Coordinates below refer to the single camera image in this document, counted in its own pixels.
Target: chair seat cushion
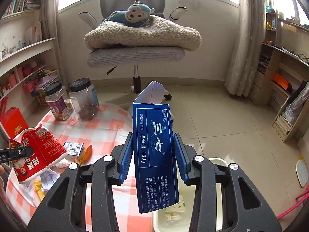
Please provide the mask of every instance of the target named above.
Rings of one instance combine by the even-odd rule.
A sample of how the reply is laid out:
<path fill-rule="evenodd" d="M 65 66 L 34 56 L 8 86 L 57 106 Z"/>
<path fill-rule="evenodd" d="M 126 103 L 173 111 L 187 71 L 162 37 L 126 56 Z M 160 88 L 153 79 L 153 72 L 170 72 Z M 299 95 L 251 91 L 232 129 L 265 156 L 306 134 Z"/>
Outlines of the chair seat cushion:
<path fill-rule="evenodd" d="M 184 50 L 178 47 L 133 47 L 99 49 L 88 56 L 88 65 L 92 68 L 138 65 L 150 61 L 178 61 L 184 57 Z"/>

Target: black lid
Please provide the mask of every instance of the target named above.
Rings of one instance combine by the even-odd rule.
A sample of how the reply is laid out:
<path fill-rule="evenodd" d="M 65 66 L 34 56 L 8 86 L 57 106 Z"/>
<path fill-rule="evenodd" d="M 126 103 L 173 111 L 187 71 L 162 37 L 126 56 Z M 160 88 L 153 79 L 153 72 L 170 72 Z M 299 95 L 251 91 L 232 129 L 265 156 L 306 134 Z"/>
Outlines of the black lid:
<path fill-rule="evenodd" d="M 49 85 L 46 89 L 45 89 L 45 94 L 46 96 L 50 96 L 54 93 L 56 93 L 57 91 L 59 91 L 62 87 L 61 82 L 54 82 L 51 85 Z"/>
<path fill-rule="evenodd" d="M 78 92 L 88 88 L 91 85 L 91 81 L 89 78 L 81 78 L 79 80 L 74 81 L 71 86 L 71 92 Z"/>

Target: checkered tablecloth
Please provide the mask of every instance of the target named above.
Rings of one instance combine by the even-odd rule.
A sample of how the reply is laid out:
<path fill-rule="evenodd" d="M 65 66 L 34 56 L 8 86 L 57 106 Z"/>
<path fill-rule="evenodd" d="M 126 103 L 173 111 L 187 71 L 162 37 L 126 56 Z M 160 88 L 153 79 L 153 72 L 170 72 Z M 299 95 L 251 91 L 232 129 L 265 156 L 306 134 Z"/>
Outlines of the checkered tablecloth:
<path fill-rule="evenodd" d="M 112 149 L 124 144 L 129 132 L 132 132 L 132 118 L 123 109 L 112 104 L 101 104 L 100 111 L 91 121 L 79 121 L 74 112 L 67 121 L 55 121 L 49 112 L 41 121 L 54 136 L 64 144 L 82 142 L 93 147 L 93 154 L 88 164 L 110 154 Z M 29 185 L 19 184 L 12 170 L 8 178 L 6 200 L 12 210 L 27 225 L 40 204 L 34 181 Z M 140 214 L 135 185 L 134 159 L 132 158 L 128 177 L 122 186 L 113 186 L 115 210 L 120 232 L 152 231 L 152 213 Z M 86 230 L 92 231 L 91 222 L 91 184 L 86 192 Z"/>

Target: card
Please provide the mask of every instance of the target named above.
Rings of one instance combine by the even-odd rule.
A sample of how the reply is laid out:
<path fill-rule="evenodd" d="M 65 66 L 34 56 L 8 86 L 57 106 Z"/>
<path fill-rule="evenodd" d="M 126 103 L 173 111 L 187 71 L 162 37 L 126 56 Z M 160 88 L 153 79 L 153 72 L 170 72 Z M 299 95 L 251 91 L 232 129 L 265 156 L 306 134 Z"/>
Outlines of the card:
<path fill-rule="evenodd" d="M 67 149 L 68 155 L 79 156 L 84 143 L 65 142 L 63 146 Z"/>

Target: silver screw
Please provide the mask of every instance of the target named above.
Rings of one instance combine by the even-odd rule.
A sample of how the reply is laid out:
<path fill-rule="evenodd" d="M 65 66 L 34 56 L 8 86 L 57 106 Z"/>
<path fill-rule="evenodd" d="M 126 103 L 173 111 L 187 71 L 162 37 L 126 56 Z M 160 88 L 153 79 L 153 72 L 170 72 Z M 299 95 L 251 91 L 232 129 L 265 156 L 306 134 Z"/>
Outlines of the silver screw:
<path fill-rule="evenodd" d="M 230 168 L 233 169 L 233 170 L 237 170 L 239 168 L 239 166 L 237 164 L 235 164 L 235 163 L 232 163 L 230 165 Z"/>
<path fill-rule="evenodd" d="M 203 157 L 203 156 L 201 156 L 201 155 L 197 155 L 197 156 L 195 156 L 195 157 L 194 157 L 194 159 L 195 159 L 196 161 L 198 161 L 198 162 L 202 162 L 202 161 L 204 161 L 204 157 Z"/>
<path fill-rule="evenodd" d="M 106 155 L 103 158 L 103 160 L 106 161 L 106 162 L 112 161 L 112 159 L 113 159 L 113 156 L 111 156 L 111 155 Z"/>
<path fill-rule="evenodd" d="M 70 165 L 69 165 L 69 168 L 70 169 L 77 169 L 77 164 L 76 163 L 71 163 Z"/>

